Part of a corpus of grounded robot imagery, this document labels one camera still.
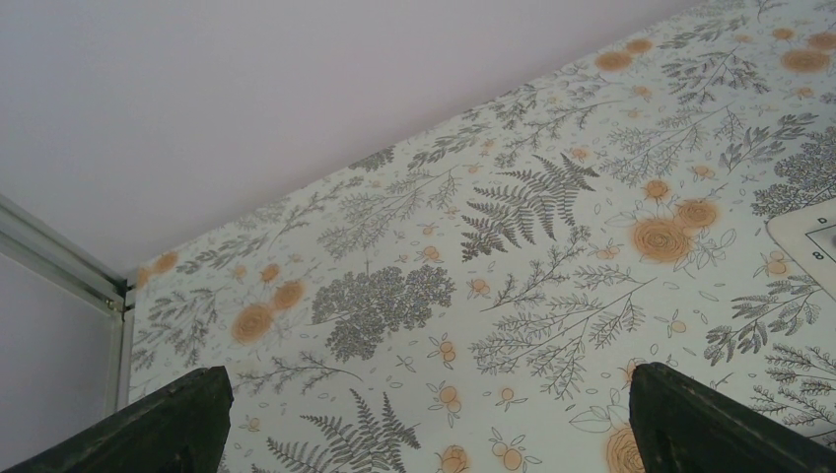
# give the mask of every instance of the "white ceiling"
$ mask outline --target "white ceiling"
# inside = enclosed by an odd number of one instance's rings
[[[0,192],[111,268],[697,0],[0,3]]]

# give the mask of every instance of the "wallpaper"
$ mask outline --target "wallpaper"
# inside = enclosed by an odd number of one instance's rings
[[[224,472],[635,472],[662,362],[834,445],[765,222],[836,197],[835,54],[834,0],[701,5],[167,252],[130,398],[225,366]]]

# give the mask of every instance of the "wall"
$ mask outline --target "wall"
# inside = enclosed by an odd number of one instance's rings
[[[0,254],[0,470],[105,416],[121,323]]]
[[[118,271],[697,0],[0,4],[0,192]]]

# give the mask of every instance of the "orange rose print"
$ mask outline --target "orange rose print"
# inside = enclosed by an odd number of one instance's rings
[[[834,33],[819,33],[812,35],[807,44],[813,49],[836,49],[836,34]]]
[[[790,30],[789,28],[778,28],[772,32],[772,36],[774,36],[775,39],[792,39],[795,35],[796,32]]]
[[[631,54],[641,54],[653,48],[653,42],[647,38],[633,39],[624,46],[624,50]]]
[[[273,311],[266,304],[252,304],[246,307],[233,322],[233,338],[249,345],[257,342],[273,324]]]
[[[154,266],[152,266],[152,271],[156,274],[163,274],[168,273],[174,266],[177,265],[177,253],[174,251],[169,251],[168,253],[163,254],[157,261],[154,261]]]
[[[682,227],[663,219],[640,222],[633,232],[633,244],[646,257],[662,263],[676,261],[691,250],[691,239]]]
[[[685,227],[708,227],[717,220],[717,207],[703,199],[687,200],[679,206],[677,217]]]
[[[273,282],[274,279],[279,277],[279,274],[281,274],[281,273],[282,273],[282,270],[281,270],[281,268],[279,268],[278,264],[276,264],[276,263],[268,264],[261,271],[261,282],[264,283],[264,284],[269,284],[269,283]]]
[[[298,304],[304,295],[305,285],[300,281],[291,281],[276,290],[276,294],[273,295],[273,305],[280,310],[291,308]]]
[[[142,289],[147,286],[149,280],[151,280],[151,270],[140,266],[136,274],[136,289]]]
[[[642,473],[645,471],[633,430],[617,431],[606,443],[606,464],[610,473]]]
[[[793,49],[781,56],[781,65],[793,72],[821,72],[830,67],[830,56],[816,49]]]
[[[633,64],[633,58],[624,51],[604,52],[595,59],[595,66],[604,72],[627,69],[631,64]]]
[[[670,192],[670,187],[661,180],[652,180],[645,184],[646,199],[664,199]]]
[[[438,469],[442,473],[461,473],[469,469],[467,463],[467,453],[464,448],[458,445],[448,446],[444,454],[441,455],[442,465]]]

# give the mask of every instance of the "wall plate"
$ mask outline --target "wall plate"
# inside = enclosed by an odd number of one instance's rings
[[[836,199],[779,215],[766,230],[836,300]]]

